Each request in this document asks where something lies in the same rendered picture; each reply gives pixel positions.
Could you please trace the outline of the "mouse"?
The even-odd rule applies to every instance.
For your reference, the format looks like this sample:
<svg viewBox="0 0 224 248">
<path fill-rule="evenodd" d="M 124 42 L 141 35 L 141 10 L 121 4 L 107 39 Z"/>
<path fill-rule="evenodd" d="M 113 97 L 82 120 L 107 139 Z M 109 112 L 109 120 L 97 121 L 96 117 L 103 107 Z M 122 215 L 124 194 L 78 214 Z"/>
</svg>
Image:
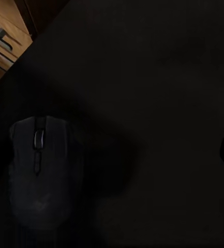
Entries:
<svg viewBox="0 0 224 248">
<path fill-rule="evenodd" d="M 9 132 L 14 157 L 9 164 L 9 198 L 16 220 L 28 229 L 47 231 L 62 225 L 80 196 L 83 146 L 68 122 L 30 117 Z"/>
</svg>

